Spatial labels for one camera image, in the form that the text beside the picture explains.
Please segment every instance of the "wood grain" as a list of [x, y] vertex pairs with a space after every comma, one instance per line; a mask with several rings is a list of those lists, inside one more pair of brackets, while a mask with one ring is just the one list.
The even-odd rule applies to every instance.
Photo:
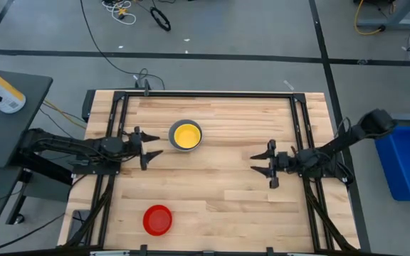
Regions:
[[[87, 138], [105, 135], [112, 94], [96, 92]], [[315, 145], [320, 146], [333, 138], [325, 97], [306, 93], [306, 98]], [[140, 126], [160, 136], [144, 148], [164, 153], [149, 163], [147, 171], [140, 170], [138, 159], [123, 164], [115, 182], [105, 249], [147, 244], [149, 250], [262, 252], [273, 247], [276, 252], [312, 252], [302, 181], [282, 173], [280, 187], [271, 190], [268, 180], [250, 169], [268, 164], [249, 157], [265, 151], [269, 139], [276, 139], [279, 151], [291, 152], [295, 146], [288, 100], [131, 97], [127, 114], [125, 131]], [[189, 153], [177, 151], [167, 139], [170, 126], [179, 119], [193, 119], [204, 133], [201, 145]], [[359, 247], [345, 186], [335, 179], [322, 182], [331, 219]], [[94, 176], [86, 177], [71, 191], [58, 244], [66, 241], [72, 212], [89, 209], [94, 183]], [[173, 212], [172, 228], [161, 237], [146, 234], [142, 226], [144, 212], [155, 204]], [[318, 219], [325, 247], [321, 226]]]

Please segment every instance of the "black table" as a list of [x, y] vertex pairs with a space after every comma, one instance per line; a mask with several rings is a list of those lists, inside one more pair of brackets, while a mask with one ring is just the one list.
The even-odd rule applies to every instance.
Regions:
[[20, 90], [26, 96], [25, 106], [13, 114], [0, 112], [0, 215], [4, 206], [22, 176], [22, 168], [8, 166], [16, 152], [21, 135], [31, 125], [42, 101], [47, 95], [53, 79], [39, 76], [26, 75], [0, 71], [0, 76]]

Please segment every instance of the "blue bin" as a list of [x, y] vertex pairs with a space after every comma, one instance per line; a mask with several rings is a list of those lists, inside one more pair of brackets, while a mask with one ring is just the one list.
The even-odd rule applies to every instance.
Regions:
[[391, 195], [410, 201], [410, 127], [397, 127], [375, 143]]

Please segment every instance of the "wooden table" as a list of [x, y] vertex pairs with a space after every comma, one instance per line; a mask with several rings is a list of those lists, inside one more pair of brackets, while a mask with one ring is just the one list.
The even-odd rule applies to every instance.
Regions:
[[[112, 90], [96, 91], [86, 138], [105, 136], [112, 95]], [[321, 146], [333, 138], [325, 96], [305, 96], [315, 146]], [[303, 128], [300, 106], [298, 113]], [[177, 151], [167, 139], [170, 126], [179, 119], [195, 120], [204, 133], [199, 148], [189, 153]], [[268, 161], [249, 157], [265, 151], [269, 139], [277, 141], [278, 151], [291, 152], [295, 146], [288, 100], [131, 97], [125, 131], [134, 126], [161, 137], [145, 143], [146, 151], [164, 153], [149, 163], [147, 171], [140, 170], [138, 159], [122, 165], [105, 249], [138, 250], [147, 244], [148, 250], [313, 251], [302, 180], [279, 173], [279, 188], [269, 189], [268, 180], [250, 169], [267, 166]], [[67, 239], [73, 211], [90, 208], [95, 179], [89, 175], [71, 191], [58, 244]], [[359, 247], [345, 185], [335, 178], [323, 178], [322, 184], [330, 218], [349, 243]], [[161, 237], [148, 235], [142, 226], [144, 212], [156, 204], [170, 208], [174, 218], [171, 230]], [[322, 222], [316, 219], [325, 248]]]

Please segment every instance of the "yellow cable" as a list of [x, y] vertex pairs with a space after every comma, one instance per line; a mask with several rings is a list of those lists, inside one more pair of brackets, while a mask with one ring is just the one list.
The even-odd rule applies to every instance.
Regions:
[[360, 8], [362, 7], [363, 1], [364, 1], [364, 0], [361, 0], [361, 1], [360, 1], [359, 7], [357, 8], [357, 12], [355, 13], [354, 29], [355, 29], [355, 31], [356, 31], [357, 33], [359, 33], [360, 35], [363, 35], [363, 36], [370, 36], [370, 35], [377, 34], [377, 33], [381, 32], [381, 29], [380, 29], [380, 28], [378, 28], [378, 29], [375, 30], [375, 31], [367, 32], [367, 33], [361, 32], [361, 31], [357, 28], [357, 19], [359, 18], [359, 12], [360, 12]]
[[69, 122], [71, 122], [71, 123], [77, 125], [77, 126], [80, 127], [80, 128], [86, 129], [86, 127], [84, 127], [84, 126], [81, 125], [81, 124], [78, 124], [77, 122], [75, 122], [74, 120], [72, 120], [70, 117], [68, 117], [67, 115], [65, 115], [65, 114], [63, 113], [63, 111], [60, 110], [58, 107], [56, 107], [53, 103], [49, 102], [48, 100], [44, 100], [44, 101], [46, 102], [46, 104], [50, 105], [52, 108], [54, 108], [56, 111], [58, 111], [58, 113], [62, 114], [67, 120], [69, 120]]

